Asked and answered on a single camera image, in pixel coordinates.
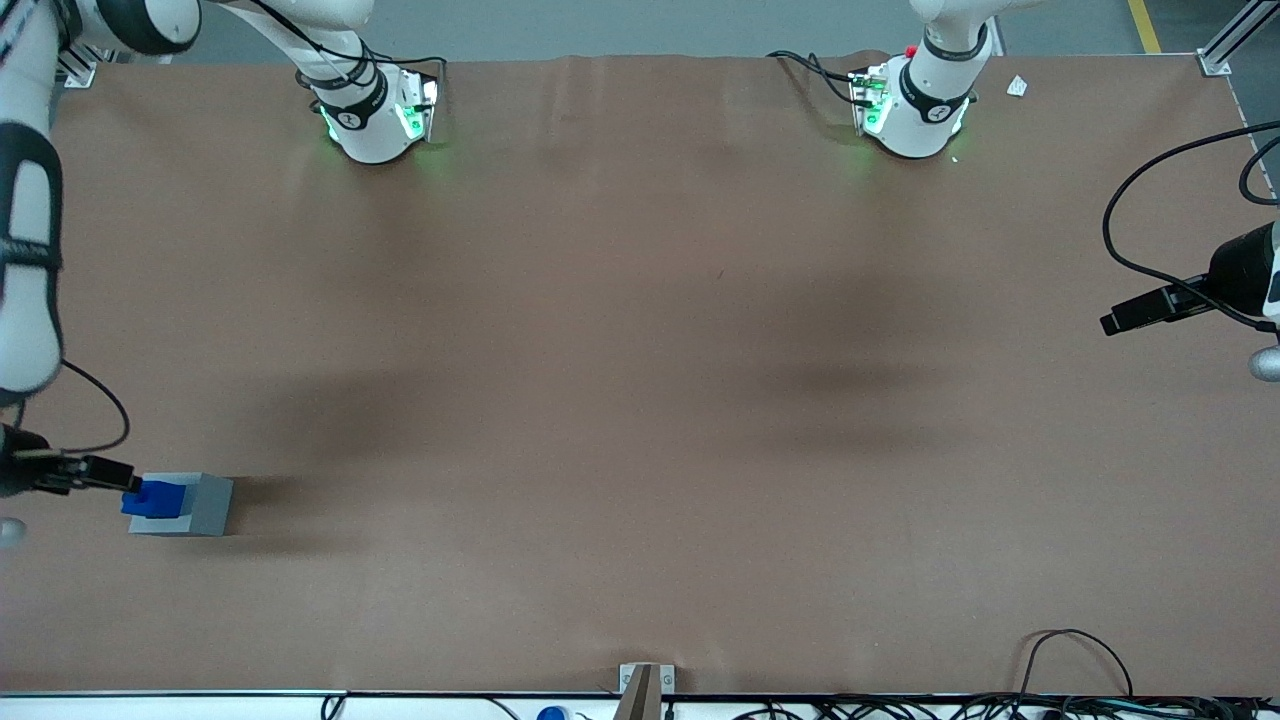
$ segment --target robotic arm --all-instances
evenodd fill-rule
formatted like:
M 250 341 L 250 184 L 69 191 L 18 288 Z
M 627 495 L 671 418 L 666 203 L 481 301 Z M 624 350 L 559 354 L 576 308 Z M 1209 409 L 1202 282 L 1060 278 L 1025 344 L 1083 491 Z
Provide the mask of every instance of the robotic arm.
M 940 152 L 960 132 L 973 82 L 991 59 L 988 20 L 1004 10 L 1029 8 L 1043 0 L 911 0 L 925 23 L 915 55 L 899 55 L 869 68 L 854 83 L 860 132 L 904 158 Z
M 186 1 L 0 1 L 0 405 L 52 382 L 61 361 L 61 165 L 49 142 L 58 53 L 83 37 L 180 53 L 200 29 Z
M 1280 324 L 1280 223 L 1267 223 L 1222 243 L 1208 272 L 1185 282 L 1236 313 Z M 1185 288 L 1167 284 L 1126 300 L 1102 318 L 1107 336 L 1156 323 L 1176 323 L 1213 307 Z M 1265 347 L 1249 360 L 1254 378 L 1280 382 L 1280 346 Z
M 210 1 L 293 60 L 353 160 L 385 163 L 426 137 L 435 78 L 374 58 L 355 32 L 372 0 Z M 63 357 L 63 177 L 49 141 L 58 54 L 73 41 L 182 53 L 200 24 L 198 0 L 0 0 L 0 406 L 49 386 Z
M 352 160 L 387 163 L 426 138 L 436 79 L 370 53 L 355 28 L 369 20 L 372 0 L 210 1 L 252 26 L 298 67 L 298 82 L 320 100 L 329 137 Z

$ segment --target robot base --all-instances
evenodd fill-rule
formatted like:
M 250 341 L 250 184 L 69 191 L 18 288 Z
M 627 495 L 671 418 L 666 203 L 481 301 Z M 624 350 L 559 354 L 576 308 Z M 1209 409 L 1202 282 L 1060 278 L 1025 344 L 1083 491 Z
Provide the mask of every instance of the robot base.
M 381 106 L 369 117 L 365 127 L 353 129 L 360 118 L 348 120 L 346 113 L 329 117 L 329 137 L 357 163 L 376 165 L 399 158 L 415 142 L 430 142 L 431 122 L 439 101 L 440 83 L 413 70 L 396 65 L 379 65 L 390 91 Z
M 886 150 L 902 158 L 920 159 L 937 155 L 947 141 L 960 132 L 969 100 L 945 122 L 927 123 L 919 110 L 902 97 L 901 76 L 908 59 L 891 58 L 883 65 L 867 70 L 867 81 L 851 83 L 854 97 L 872 102 L 870 108 L 854 106 L 854 126 L 859 135 L 869 135 Z

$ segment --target black strap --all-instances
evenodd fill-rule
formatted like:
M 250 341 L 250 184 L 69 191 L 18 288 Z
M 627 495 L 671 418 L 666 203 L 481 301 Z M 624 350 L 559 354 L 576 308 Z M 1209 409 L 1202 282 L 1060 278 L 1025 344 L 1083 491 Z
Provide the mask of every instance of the black strap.
M 44 242 L 0 236 L 0 266 L 26 265 L 56 273 L 63 269 L 63 254 Z
M 982 23 L 982 28 L 978 31 L 978 45 L 973 50 L 965 50 L 964 53 L 952 53 L 951 50 L 943 50 L 929 40 L 929 33 L 924 33 L 924 49 L 929 51 L 929 55 L 940 60 L 947 60 L 950 63 L 964 63 L 966 60 L 973 60 L 982 53 L 982 49 L 987 46 L 987 23 Z
M 931 126 L 941 124 L 951 119 L 968 100 L 969 94 L 973 92 L 970 87 L 960 97 L 952 97 L 951 100 L 941 100 L 933 97 L 932 95 L 924 92 L 915 85 L 911 79 L 911 61 L 908 60 L 906 67 L 902 68 L 901 82 L 899 83 L 902 88 L 902 99 L 915 108 L 920 113 L 920 119 Z
M 370 64 L 369 63 L 369 46 L 365 45 L 364 40 L 361 40 L 360 41 L 360 61 L 356 63 L 356 67 L 352 68 L 351 72 L 347 73 L 344 77 L 335 77 L 333 79 L 316 79 L 314 77 L 307 77 L 307 76 L 302 74 L 302 70 L 298 70 L 297 77 L 303 78 L 303 79 L 307 81 L 306 87 L 308 90 L 342 90 L 343 87 L 347 87 L 348 85 L 358 85 L 356 81 L 360 79 L 360 77 L 365 74 L 365 70 L 369 69 L 369 64 Z
M 374 91 L 370 92 L 364 100 L 356 102 L 355 105 L 347 105 L 346 108 L 338 105 L 330 105 L 328 102 L 321 102 L 320 106 L 324 108 L 325 114 L 329 119 L 338 123 L 346 129 L 357 131 L 365 129 L 369 126 L 369 118 L 374 115 L 378 110 L 383 109 L 383 104 L 387 102 L 388 82 L 387 76 L 380 70 L 375 70 L 374 77 L 376 83 L 374 85 Z

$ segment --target black cable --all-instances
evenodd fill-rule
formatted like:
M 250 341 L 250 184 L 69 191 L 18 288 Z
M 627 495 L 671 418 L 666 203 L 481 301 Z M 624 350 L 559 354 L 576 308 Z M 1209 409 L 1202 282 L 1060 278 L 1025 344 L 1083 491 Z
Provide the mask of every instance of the black cable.
M 500 708 L 502 708 L 502 711 L 503 711 L 503 712 L 506 712 L 508 717 L 511 717 L 511 720 L 520 720 L 520 715 L 516 715 L 516 711 L 515 711 L 515 710 L 512 710 L 512 708 L 507 707 L 507 706 L 506 706 L 506 705 L 504 705 L 504 703 L 503 703 L 502 701 L 499 701 L 498 698 L 493 698 L 493 697 L 486 697 L 485 700 L 488 700 L 489 702 L 492 702 L 492 703 L 497 705 L 498 707 L 500 707 Z
M 1120 667 L 1120 673 L 1124 674 L 1125 697 L 1130 697 L 1130 698 L 1133 697 L 1133 676 L 1129 675 L 1129 667 L 1125 666 L 1124 660 L 1120 660 L 1120 656 L 1116 653 L 1116 651 L 1111 650 L 1111 646 L 1108 646 L 1107 643 L 1102 642 L 1096 635 L 1085 633 L 1084 630 L 1076 630 L 1076 629 L 1071 629 L 1071 628 L 1062 629 L 1062 630 L 1051 630 L 1051 632 L 1044 633 L 1043 635 L 1041 635 L 1041 638 L 1038 641 L 1036 641 L 1036 644 L 1032 646 L 1030 655 L 1027 656 L 1027 670 L 1023 671 L 1023 684 L 1018 689 L 1018 694 L 1014 696 L 1012 712 L 1010 714 L 1010 717 L 1012 720 L 1019 720 L 1019 717 L 1021 717 L 1021 714 L 1019 712 L 1019 708 L 1021 707 L 1023 702 L 1027 700 L 1027 688 L 1032 683 L 1032 670 L 1036 669 L 1036 655 L 1039 653 L 1041 646 L 1043 646 L 1046 642 L 1048 642 L 1048 641 L 1051 641 L 1051 639 L 1053 639 L 1053 638 L 1056 638 L 1059 635 L 1082 637 L 1082 638 L 1092 641 L 1094 644 L 1097 644 L 1102 650 L 1107 651 L 1107 655 L 1110 655 L 1111 659 L 1115 660 L 1116 665 Z
M 827 77 L 829 77 L 831 79 L 840 79 L 840 81 L 845 81 L 845 82 L 849 81 L 849 76 L 842 76 L 840 73 L 833 73 L 833 72 L 823 68 L 822 63 L 814 65 L 813 63 L 809 61 L 808 58 L 801 58 L 797 53 L 792 53 L 790 50 L 774 50 L 773 53 L 769 53 L 768 55 L 765 55 L 765 58 L 781 58 L 781 59 L 785 59 L 785 60 L 791 60 L 794 63 L 804 65 L 804 68 L 806 70 L 812 72 L 812 73 L 822 73 L 822 74 L 826 74 Z
M 769 717 L 769 720 L 774 720 L 777 717 L 783 717 L 785 720 L 804 720 L 804 717 L 800 717 L 799 715 L 791 712 L 785 707 L 774 708 L 772 702 L 768 703 L 768 706 L 764 707 L 763 710 L 753 710 L 750 712 L 744 712 L 737 717 L 735 717 L 733 720 L 758 720 L 760 717 Z
M 828 70 L 827 68 L 822 67 L 822 60 L 819 60 L 818 55 L 814 54 L 814 53 L 809 53 L 808 58 L 803 58 L 801 59 L 800 55 L 796 55 L 795 53 L 792 53 L 790 50 L 774 50 L 773 53 L 769 53 L 767 55 L 767 58 L 778 58 L 778 59 L 783 59 L 783 60 L 794 60 L 794 61 L 799 63 L 800 67 L 803 67 L 804 69 L 809 70 L 810 73 L 815 73 L 818 77 L 820 77 L 822 81 L 827 83 L 827 87 L 829 87 L 831 91 L 836 94 L 836 97 L 840 97 L 845 102 L 849 102 L 850 105 L 856 105 L 859 108 L 870 108 L 872 106 L 872 102 L 869 102 L 867 100 L 859 100 L 859 99 L 856 99 L 856 97 L 854 97 L 851 95 L 845 95 L 844 92 L 841 92 L 840 88 L 836 87 L 836 82 L 835 81 L 838 79 L 841 82 L 849 82 L 849 74 L 833 73 L 833 72 Z
M 344 694 L 325 696 L 324 702 L 320 703 L 320 720 L 337 720 L 344 705 L 347 705 L 347 696 Z
M 1258 163 L 1262 161 L 1262 158 L 1267 152 L 1275 150 L 1276 146 L 1280 146 L 1280 135 L 1272 137 L 1262 147 L 1258 147 L 1258 151 L 1254 152 L 1252 158 L 1249 158 L 1249 161 L 1244 164 L 1244 169 L 1240 170 L 1240 195 L 1243 195 L 1245 200 L 1253 202 L 1254 205 L 1267 205 L 1271 208 L 1280 205 L 1280 200 L 1276 200 L 1275 197 L 1262 197 L 1260 195 L 1254 195 L 1253 191 L 1249 190 L 1249 173 L 1252 173 L 1253 168 L 1256 168 Z
M 111 392 L 111 388 L 106 387 L 106 384 L 102 383 L 102 380 L 95 378 L 87 370 L 82 369 L 79 365 L 76 365 L 70 360 L 64 359 L 63 366 L 76 373 L 77 375 L 84 378 L 86 380 L 90 382 L 90 384 L 92 384 L 97 389 L 102 391 L 102 395 L 105 395 L 106 398 L 111 401 L 111 405 L 115 405 L 115 410 L 120 414 L 120 421 L 124 424 L 124 429 L 120 430 L 120 437 L 113 439 L 111 442 L 104 445 L 95 445 L 92 447 L 68 447 L 63 448 L 63 454 L 88 455 L 90 452 L 105 452 L 108 450 L 113 450 L 124 445 L 124 441 L 129 439 L 129 433 L 133 432 L 133 423 L 129 421 L 129 411 L 124 409 L 124 404 L 120 402 L 120 398 L 116 397 L 115 393 Z
M 262 0 L 248 0 L 248 1 L 252 3 L 252 4 L 255 4 L 255 5 L 257 5 L 264 13 L 266 13 L 268 15 L 270 15 L 270 18 L 273 20 L 280 23 L 280 27 L 283 27 L 284 29 L 289 31 L 291 33 L 298 36 L 303 42 L 306 42 L 307 45 L 310 45 L 316 53 L 325 53 L 325 54 L 332 55 L 334 58 L 342 58 L 343 60 L 356 60 L 356 61 L 358 61 L 358 60 L 365 60 L 366 59 L 366 58 L 361 58 L 361 56 L 356 56 L 356 55 L 347 55 L 346 53 L 339 53 L 337 50 L 330 50 L 329 47 L 325 47 L 324 45 L 320 45 L 315 40 L 311 40 L 311 36 L 308 36 L 306 32 L 303 32 L 302 28 L 300 28 L 297 24 L 293 23 L 293 20 L 291 20 L 287 17 L 284 17 L 283 13 L 280 13 L 275 8 L 271 8 L 270 5 L 268 5 L 266 3 L 264 3 Z M 411 65 L 411 64 L 415 64 L 415 63 L 439 63 L 440 65 L 449 64 L 448 60 L 445 60 L 444 58 L 442 58 L 439 55 L 428 55 L 425 58 L 392 58 L 390 55 L 387 55 L 385 53 L 376 53 L 374 50 L 369 50 L 367 47 L 365 47 L 365 50 L 369 51 L 369 56 L 372 58 L 372 61 L 375 64 L 381 64 L 381 65 Z
M 1240 323 L 1242 325 L 1251 327 L 1251 328 L 1253 328 L 1253 329 L 1256 329 L 1258 332 L 1275 333 L 1276 332 L 1276 324 L 1275 323 L 1271 323 L 1271 322 L 1267 322 L 1267 320 L 1253 320 L 1253 319 L 1245 316 L 1244 314 L 1239 313 L 1234 307 L 1229 307 L 1228 305 L 1225 305 L 1222 302 L 1219 302 L 1217 300 L 1213 300 L 1212 297 L 1204 295 L 1203 292 L 1201 292 L 1199 290 L 1192 287 L 1190 283 L 1188 283 L 1187 281 L 1184 281 L 1181 278 L 1170 275 L 1169 273 L 1162 273 L 1160 270 L 1156 270 L 1153 268 L 1148 268 L 1146 265 L 1139 265 L 1138 263 L 1134 263 L 1133 260 L 1129 260 L 1128 258 L 1125 258 L 1124 255 L 1121 255 L 1120 251 L 1116 250 L 1115 242 L 1111 240 L 1111 217 L 1115 214 L 1116 205 L 1120 204 L 1120 199 L 1124 197 L 1124 193 L 1129 191 L 1129 187 L 1133 186 L 1133 183 L 1137 182 L 1138 178 L 1140 178 L 1143 174 L 1146 174 L 1147 170 L 1155 168 L 1156 165 L 1158 165 L 1161 163 L 1164 163 L 1165 160 L 1169 160 L 1170 158 L 1174 158 L 1175 155 L 1181 155 L 1183 152 L 1187 152 L 1189 150 L 1196 150 L 1197 147 L 1203 147 L 1206 145 L 1212 145 L 1215 142 L 1221 142 L 1224 140 L 1231 140 L 1234 137 L 1242 137 L 1242 136 L 1245 136 L 1245 135 L 1249 135 L 1249 133 L 1266 132 L 1266 131 L 1271 131 L 1271 129 L 1280 129 L 1280 120 L 1275 120 L 1275 122 L 1270 122 L 1270 123 L 1262 123 L 1262 124 L 1257 124 L 1257 126 L 1249 126 L 1249 127 L 1245 127 L 1245 128 L 1233 129 L 1233 131 L 1228 131 L 1228 132 L 1220 132 L 1217 135 L 1211 135 L 1208 137 L 1202 137 L 1201 140 L 1196 140 L 1196 141 L 1188 142 L 1185 145 L 1179 145 L 1178 147 L 1174 147 L 1172 150 L 1169 150 L 1166 152 L 1161 152 L 1156 158 L 1153 158 L 1153 159 L 1148 160 L 1146 164 L 1143 164 L 1140 168 L 1138 168 L 1137 170 L 1134 170 L 1133 174 L 1130 174 L 1128 178 L 1125 178 L 1125 181 L 1123 183 L 1120 183 L 1120 187 L 1115 191 L 1115 195 L 1111 196 L 1111 201 L 1107 202 L 1106 211 L 1102 214 L 1102 243 L 1106 246 L 1107 254 L 1111 255 L 1111 259 L 1115 260 L 1116 263 L 1120 263 L 1121 265 L 1124 265 L 1125 268 L 1128 268 L 1128 269 L 1130 269 L 1130 270 L 1133 270 L 1135 273 L 1142 273 L 1142 274 L 1144 274 L 1147 277 L 1152 277 L 1152 278 L 1156 278 L 1158 281 L 1164 281 L 1164 282 L 1166 282 L 1169 284 L 1172 284 L 1172 286 L 1175 286 L 1175 287 L 1178 287 L 1178 288 L 1180 288 L 1180 290 L 1183 290 L 1185 292 L 1192 293 L 1193 296 L 1198 297 L 1202 302 L 1207 304 L 1210 307 L 1217 310 L 1219 313 L 1222 313 L 1224 315 L 1226 315 L 1228 318 L 1231 318 L 1233 320 L 1235 320 L 1236 323 Z

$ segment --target table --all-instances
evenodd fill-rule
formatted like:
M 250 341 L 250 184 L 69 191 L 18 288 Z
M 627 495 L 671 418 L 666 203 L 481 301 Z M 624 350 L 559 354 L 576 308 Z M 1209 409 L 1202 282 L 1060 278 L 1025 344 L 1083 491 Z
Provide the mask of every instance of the table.
M 594 689 L 645 659 L 682 691 L 989 691 L 1080 626 L 1139 693 L 1274 693 L 1266 338 L 1097 320 L 1155 287 L 1105 255 L 1106 200 L 1239 127 L 1225 81 L 997 59 L 925 161 L 774 60 L 447 82 L 447 143 L 374 168 L 280 67 L 67 96 L 68 357 L 134 416 L 111 457 L 237 479 L 233 536 L 6 501 L 0 687 Z M 1249 151 L 1153 172 L 1117 242 L 1203 272 L 1271 219 Z M 27 419 L 115 423 L 70 375 Z M 1037 667 L 1117 691 L 1070 642 Z

